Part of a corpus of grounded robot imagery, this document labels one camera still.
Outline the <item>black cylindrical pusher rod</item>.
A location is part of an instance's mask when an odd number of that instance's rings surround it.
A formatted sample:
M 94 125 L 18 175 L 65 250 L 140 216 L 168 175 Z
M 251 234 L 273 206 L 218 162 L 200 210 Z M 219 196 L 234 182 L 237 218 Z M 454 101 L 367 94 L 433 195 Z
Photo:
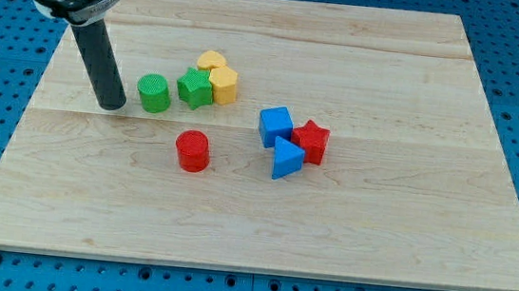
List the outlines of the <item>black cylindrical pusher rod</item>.
M 101 19 L 87 26 L 72 26 L 71 29 L 99 107 L 120 109 L 126 103 L 125 89 L 106 22 Z

